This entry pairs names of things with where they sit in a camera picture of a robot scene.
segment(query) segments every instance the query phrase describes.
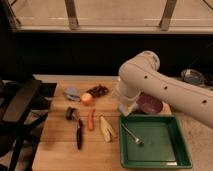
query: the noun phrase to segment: red object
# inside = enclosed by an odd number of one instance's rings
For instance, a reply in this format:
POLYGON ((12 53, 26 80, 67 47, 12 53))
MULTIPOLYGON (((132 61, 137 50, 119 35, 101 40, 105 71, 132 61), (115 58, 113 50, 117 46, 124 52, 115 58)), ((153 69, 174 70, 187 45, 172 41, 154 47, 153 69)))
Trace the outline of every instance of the red object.
POLYGON ((94 113, 95 113, 95 109, 92 109, 88 114, 87 127, 90 131, 94 129, 94 121, 93 121, 94 113))
POLYGON ((163 103, 159 99, 142 93, 137 101, 140 110, 147 114, 158 114, 163 109, 163 103))

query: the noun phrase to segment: food item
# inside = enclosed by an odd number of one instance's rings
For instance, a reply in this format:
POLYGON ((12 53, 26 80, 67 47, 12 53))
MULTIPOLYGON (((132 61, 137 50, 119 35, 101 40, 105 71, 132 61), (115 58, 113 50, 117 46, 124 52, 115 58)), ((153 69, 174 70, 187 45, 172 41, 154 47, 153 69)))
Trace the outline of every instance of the food item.
POLYGON ((116 138, 117 134, 115 133, 112 126, 106 121, 103 116, 100 116, 100 130, 106 142, 111 141, 111 135, 116 138))
POLYGON ((84 93, 81 96, 81 102, 82 102, 82 104, 88 106, 88 105, 92 105, 93 104, 94 99, 93 99, 93 97, 92 97, 92 95, 90 93, 84 93))
POLYGON ((87 127, 90 131, 94 129, 94 122, 93 122, 93 115, 95 113, 95 109, 92 109, 92 111, 88 114, 88 120, 87 120, 87 127))
POLYGON ((101 96, 107 94, 108 92, 109 92, 109 89, 105 86, 102 86, 101 84, 87 90, 87 93, 90 93, 94 98, 101 97, 101 96))
POLYGON ((145 93, 141 94, 137 103, 139 108, 147 114, 158 114, 163 109, 162 101, 145 93))

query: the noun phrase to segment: glass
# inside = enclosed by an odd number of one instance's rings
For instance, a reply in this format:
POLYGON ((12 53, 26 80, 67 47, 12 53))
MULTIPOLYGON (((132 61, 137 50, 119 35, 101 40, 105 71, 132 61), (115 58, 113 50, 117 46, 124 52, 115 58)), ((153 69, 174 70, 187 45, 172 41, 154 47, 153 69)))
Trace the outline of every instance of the glass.
POLYGON ((168 12, 167 2, 174 0, 3 1, 9 2, 14 19, 20 23, 17 30, 213 32, 213 0, 177 0, 170 11, 172 17, 165 18, 166 29, 160 23, 168 12))

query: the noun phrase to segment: black wall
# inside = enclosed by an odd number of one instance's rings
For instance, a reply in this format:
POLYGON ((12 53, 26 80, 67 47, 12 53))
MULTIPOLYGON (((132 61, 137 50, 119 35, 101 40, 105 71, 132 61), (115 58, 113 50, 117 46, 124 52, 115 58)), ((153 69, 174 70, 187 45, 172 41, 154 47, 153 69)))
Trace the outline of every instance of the black wall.
POLYGON ((117 75, 119 66, 143 50, 161 61, 160 72, 179 76, 186 67, 213 73, 213 35, 16 33, 34 73, 117 75))

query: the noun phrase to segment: green tray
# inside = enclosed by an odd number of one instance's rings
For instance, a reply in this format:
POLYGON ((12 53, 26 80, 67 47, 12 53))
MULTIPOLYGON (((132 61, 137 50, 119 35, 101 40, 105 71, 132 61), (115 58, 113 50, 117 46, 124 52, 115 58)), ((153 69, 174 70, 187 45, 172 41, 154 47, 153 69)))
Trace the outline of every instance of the green tray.
POLYGON ((190 169, 192 162, 174 116, 130 115, 119 117, 120 156, 124 168, 190 169), (124 123, 144 145, 134 143, 124 123))

